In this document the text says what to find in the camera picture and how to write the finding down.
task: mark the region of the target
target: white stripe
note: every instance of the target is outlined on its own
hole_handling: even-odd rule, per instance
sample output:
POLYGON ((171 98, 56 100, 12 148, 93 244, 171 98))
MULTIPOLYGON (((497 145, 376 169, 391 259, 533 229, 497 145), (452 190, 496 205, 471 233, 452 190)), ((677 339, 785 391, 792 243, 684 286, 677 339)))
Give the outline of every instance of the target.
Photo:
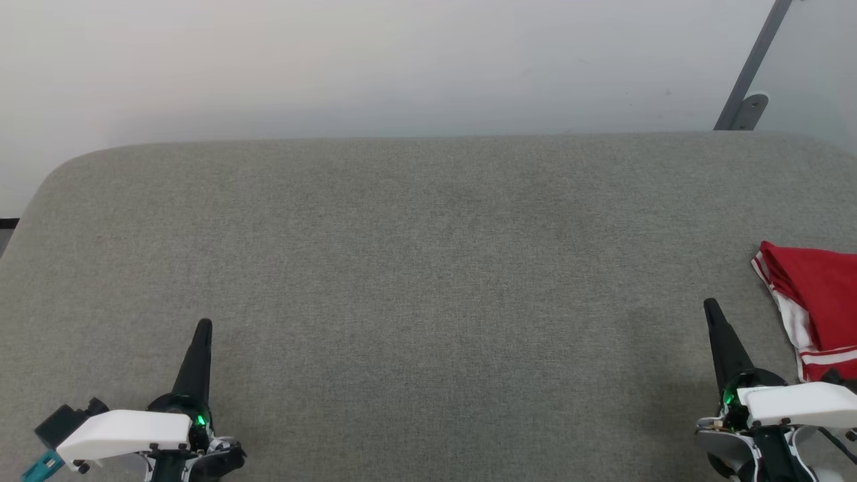
POLYGON ((836 353, 834 355, 805 354, 805 355, 800 355, 800 359, 803 360, 803 362, 805 364, 835 365, 837 363, 847 362, 847 361, 851 361, 851 360, 857 360, 857 350, 853 350, 851 352, 845 352, 845 353, 836 353))
POLYGON ((797 351, 797 348, 794 349, 794 358, 798 364, 798 380, 801 382, 811 382, 812 380, 809 379, 809 375, 804 370, 803 360, 800 359, 800 352, 797 351))
POLYGON ((798 350, 816 351, 815 346, 812 344, 812 337, 809 335, 809 313, 791 298, 778 292, 774 289, 773 285, 765 281, 762 273, 765 272, 767 274, 768 265, 764 263, 761 251, 753 259, 758 261, 758 263, 750 261, 753 271, 758 274, 758 277, 764 281, 764 285, 768 287, 768 291, 771 297, 773 297, 774 303, 776 303, 776 308, 782 315, 782 326, 786 329, 788 340, 792 342, 792 346, 798 350))
POLYGON ((756 274, 758 274, 758 277, 761 278, 762 281, 770 280, 770 271, 768 271, 768 265, 764 263, 764 255, 762 255, 762 251, 756 253, 754 259, 758 260, 758 265, 762 267, 762 273, 764 273, 764 275, 762 275, 762 273, 759 273, 756 263, 750 262, 750 264, 752 264, 753 266, 753 269, 756 269, 756 274))
POLYGON ((845 353, 845 352, 850 352, 852 350, 857 350, 857 345, 843 346, 842 348, 836 348, 833 350, 825 350, 823 352, 821 350, 816 350, 815 346, 810 346, 806 350, 801 350, 801 352, 804 353, 805 355, 818 356, 818 355, 835 355, 835 354, 840 353, 840 352, 845 353))

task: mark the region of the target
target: robotic arm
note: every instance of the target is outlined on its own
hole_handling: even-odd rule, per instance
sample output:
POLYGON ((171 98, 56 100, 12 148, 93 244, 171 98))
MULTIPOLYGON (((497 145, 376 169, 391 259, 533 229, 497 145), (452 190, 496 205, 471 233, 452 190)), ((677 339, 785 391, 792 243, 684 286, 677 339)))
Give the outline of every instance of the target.
POLYGON ((739 482, 842 481, 836 473, 808 467, 798 447, 819 430, 857 463, 825 429, 857 425, 854 387, 836 373, 826 382, 788 386, 753 366, 715 299, 706 299, 704 308, 720 405, 715 417, 697 422, 695 441, 714 469, 739 482))
POLYGON ((172 391, 146 411, 111 411, 95 398, 86 410, 60 407, 36 428, 49 451, 23 474, 24 482, 42 482, 63 465, 86 473, 90 462, 114 457, 135 462, 144 482, 215 482, 243 467, 241 444, 214 435, 211 341, 211 321, 200 320, 172 391))

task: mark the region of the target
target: gray upholstered table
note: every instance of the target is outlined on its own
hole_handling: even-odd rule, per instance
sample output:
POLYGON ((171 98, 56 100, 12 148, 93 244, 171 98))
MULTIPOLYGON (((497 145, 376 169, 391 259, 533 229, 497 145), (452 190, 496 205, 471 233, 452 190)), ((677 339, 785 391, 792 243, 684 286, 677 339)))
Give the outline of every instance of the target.
POLYGON ((0 259, 0 461, 28 466, 63 402, 143 408, 208 316, 231 480, 718 480, 692 446, 702 300, 794 379, 749 260, 857 251, 856 184, 853 157, 754 133, 89 154, 0 259))

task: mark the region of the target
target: red garment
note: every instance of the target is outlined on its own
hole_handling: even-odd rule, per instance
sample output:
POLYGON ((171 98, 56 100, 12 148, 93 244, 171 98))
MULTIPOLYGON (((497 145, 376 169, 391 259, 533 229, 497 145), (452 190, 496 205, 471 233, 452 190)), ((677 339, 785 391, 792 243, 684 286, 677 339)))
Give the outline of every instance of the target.
POLYGON ((782 313, 801 380, 857 379, 857 255, 763 241, 753 267, 782 313))

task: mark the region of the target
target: white plastic part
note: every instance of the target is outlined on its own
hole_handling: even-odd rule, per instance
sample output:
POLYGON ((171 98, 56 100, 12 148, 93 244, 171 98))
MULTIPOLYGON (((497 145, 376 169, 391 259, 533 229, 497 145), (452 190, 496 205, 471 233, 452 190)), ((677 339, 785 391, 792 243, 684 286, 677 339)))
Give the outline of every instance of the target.
POLYGON ((57 447, 69 468, 74 460, 98 461, 117 455, 159 449, 176 450, 188 443, 190 417, 184 413, 111 410, 91 417, 57 447))
POLYGON ((842 385, 803 383, 752 391, 740 399, 750 411, 750 423, 777 425, 791 419, 791 425, 857 426, 857 395, 842 385))
POLYGON ((738 400, 741 403, 746 403, 747 394, 751 392, 758 392, 759 390, 770 390, 770 389, 779 389, 780 387, 745 387, 735 390, 735 393, 738 395, 738 400))

